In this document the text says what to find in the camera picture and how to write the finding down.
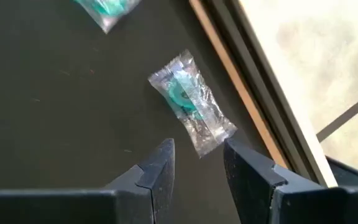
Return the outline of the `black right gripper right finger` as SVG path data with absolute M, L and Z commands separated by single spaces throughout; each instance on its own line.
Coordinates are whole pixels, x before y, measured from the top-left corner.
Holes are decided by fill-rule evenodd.
M 323 187 L 233 138 L 223 157 L 241 224 L 358 224 L 358 186 Z

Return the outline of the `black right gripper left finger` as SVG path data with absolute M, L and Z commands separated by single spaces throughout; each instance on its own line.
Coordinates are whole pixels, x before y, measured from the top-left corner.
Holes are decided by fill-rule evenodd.
M 97 189 L 0 190 L 0 224 L 167 224 L 175 142 Z

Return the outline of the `teal candy in clear wrapper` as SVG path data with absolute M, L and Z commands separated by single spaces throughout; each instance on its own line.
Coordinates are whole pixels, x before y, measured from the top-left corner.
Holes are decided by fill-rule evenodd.
M 107 34 L 117 22 L 130 13 L 141 0 L 74 0 Z
M 209 154 L 237 127 L 224 115 L 189 50 L 148 77 L 186 128 L 197 154 Z

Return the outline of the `black textured table mat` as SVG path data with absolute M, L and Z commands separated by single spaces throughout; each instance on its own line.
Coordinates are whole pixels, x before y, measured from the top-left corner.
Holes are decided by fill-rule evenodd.
M 101 187 L 175 141 L 172 224 L 240 224 L 223 150 L 199 157 L 149 83 L 188 50 L 235 138 L 267 150 L 188 0 L 142 0 L 104 33 L 74 0 L 0 0 L 0 189 Z

